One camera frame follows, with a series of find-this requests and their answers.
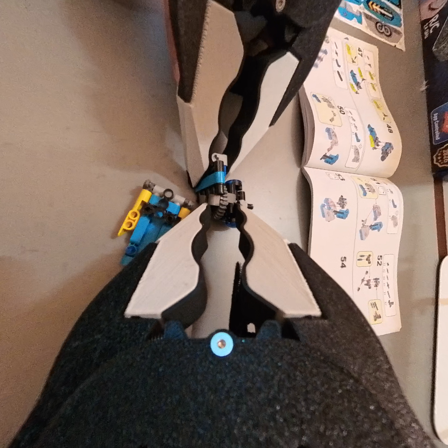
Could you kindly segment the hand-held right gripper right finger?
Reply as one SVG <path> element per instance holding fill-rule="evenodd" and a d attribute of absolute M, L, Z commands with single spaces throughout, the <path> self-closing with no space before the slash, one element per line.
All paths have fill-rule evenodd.
<path fill-rule="evenodd" d="M 282 318 L 320 317 L 289 242 L 245 204 L 237 205 L 236 222 L 244 290 Z"/>

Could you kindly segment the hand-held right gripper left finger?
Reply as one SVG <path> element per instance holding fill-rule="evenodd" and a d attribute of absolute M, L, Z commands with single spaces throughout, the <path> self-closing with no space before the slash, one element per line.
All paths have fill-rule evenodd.
<path fill-rule="evenodd" d="M 161 319 L 163 312 L 178 304 L 199 280 L 199 263 L 193 256 L 193 240 L 203 229 L 200 218 L 209 209 L 200 205 L 156 243 L 125 317 Z"/>

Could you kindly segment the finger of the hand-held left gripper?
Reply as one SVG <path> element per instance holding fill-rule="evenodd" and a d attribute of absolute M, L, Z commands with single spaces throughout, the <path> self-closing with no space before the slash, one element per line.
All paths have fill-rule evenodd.
<path fill-rule="evenodd" d="M 224 150 L 228 168 L 236 168 L 267 132 L 298 65 L 291 53 L 264 53 L 245 61 L 238 80 L 243 100 Z"/>
<path fill-rule="evenodd" d="M 182 97 L 180 88 L 177 93 L 185 163 L 192 187 L 199 184 L 209 168 L 210 148 L 219 133 L 221 102 L 238 75 L 243 54 L 234 13 L 216 1 L 207 1 L 192 97 Z"/>

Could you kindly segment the blue yellow brick assembly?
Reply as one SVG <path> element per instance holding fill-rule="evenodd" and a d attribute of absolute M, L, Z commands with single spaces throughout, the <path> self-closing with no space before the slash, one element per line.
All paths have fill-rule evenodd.
<path fill-rule="evenodd" d="M 130 233 L 121 266 L 128 265 L 148 244 L 165 235 L 194 208 L 191 200 L 175 194 L 170 188 L 146 180 L 117 234 L 120 237 Z"/>

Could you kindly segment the blue beam with black pins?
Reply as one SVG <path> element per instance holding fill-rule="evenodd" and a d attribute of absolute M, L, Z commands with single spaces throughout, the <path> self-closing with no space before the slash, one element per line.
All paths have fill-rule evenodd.
<path fill-rule="evenodd" d="M 210 164 L 199 183 L 194 187 L 195 193 L 208 196 L 224 195 L 224 188 L 230 188 L 230 193 L 242 195 L 242 182 L 240 180 L 226 180 L 228 168 L 228 157 L 225 154 L 213 153 Z"/>

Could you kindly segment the grey desk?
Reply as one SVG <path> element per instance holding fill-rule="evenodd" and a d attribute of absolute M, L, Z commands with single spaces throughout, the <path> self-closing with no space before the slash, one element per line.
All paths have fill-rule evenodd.
<path fill-rule="evenodd" d="M 406 51 L 378 45 L 403 154 L 401 330 L 381 340 L 418 419 L 432 428 L 434 187 L 418 1 Z M 1 447 L 33 409 L 78 317 L 120 271 L 116 234 L 146 179 L 194 198 L 160 1 L 1 1 Z"/>

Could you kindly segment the open instruction booklet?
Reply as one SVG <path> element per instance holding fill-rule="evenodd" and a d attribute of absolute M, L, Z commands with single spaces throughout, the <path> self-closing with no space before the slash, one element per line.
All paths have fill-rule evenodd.
<path fill-rule="evenodd" d="M 378 48 L 332 27 L 299 91 L 310 257 L 378 335 L 401 329 L 397 261 L 403 198 L 389 177 L 402 143 L 379 84 Z"/>

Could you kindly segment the blue sticker sheet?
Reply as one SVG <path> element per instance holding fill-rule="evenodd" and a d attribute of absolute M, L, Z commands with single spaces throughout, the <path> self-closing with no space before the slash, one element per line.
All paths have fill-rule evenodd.
<path fill-rule="evenodd" d="M 402 1 L 345 0 L 334 18 L 405 51 Z"/>

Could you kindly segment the dark blue toy box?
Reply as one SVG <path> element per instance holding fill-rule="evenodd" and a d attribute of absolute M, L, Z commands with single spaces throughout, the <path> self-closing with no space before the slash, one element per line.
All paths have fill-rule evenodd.
<path fill-rule="evenodd" d="M 419 1 L 430 160 L 435 178 L 448 175 L 448 2 Z"/>

